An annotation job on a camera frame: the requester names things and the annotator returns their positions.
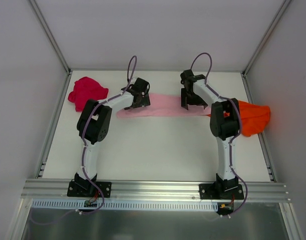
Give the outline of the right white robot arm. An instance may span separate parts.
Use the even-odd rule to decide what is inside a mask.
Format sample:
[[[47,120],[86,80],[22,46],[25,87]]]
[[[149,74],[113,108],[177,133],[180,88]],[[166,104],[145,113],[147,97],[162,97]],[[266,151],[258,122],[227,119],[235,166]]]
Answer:
[[[235,170],[235,139],[241,134],[239,102],[236,98],[219,95],[203,74],[195,75],[192,70],[180,74],[181,107],[211,108],[210,130],[218,146],[218,170],[213,183],[199,185],[202,200],[243,200],[243,187]]]

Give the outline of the pink t shirt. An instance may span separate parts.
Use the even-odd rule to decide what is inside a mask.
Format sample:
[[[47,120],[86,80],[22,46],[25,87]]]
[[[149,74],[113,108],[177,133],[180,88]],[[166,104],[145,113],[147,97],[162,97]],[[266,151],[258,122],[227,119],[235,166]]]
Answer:
[[[181,107],[181,97],[175,95],[150,93],[150,105],[127,110],[120,110],[118,118],[140,118],[140,117],[194,117],[207,116],[211,114],[211,108],[190,105],[188,109]]]

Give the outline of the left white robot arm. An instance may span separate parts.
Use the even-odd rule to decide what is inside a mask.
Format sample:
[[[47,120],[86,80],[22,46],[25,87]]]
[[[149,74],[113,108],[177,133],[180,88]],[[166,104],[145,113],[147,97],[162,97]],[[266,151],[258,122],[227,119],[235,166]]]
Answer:
[[[77,130],[83,142],[80,167],[69,183],[67,196],[93,197],[105,190],[97,181],[97,161],[100,142],[108,134],[111,117],[120,110],[133,110],[150,105],[150,83],[142,78],[128,81],[120,93],[102,101],[90,99],[77,123]]]

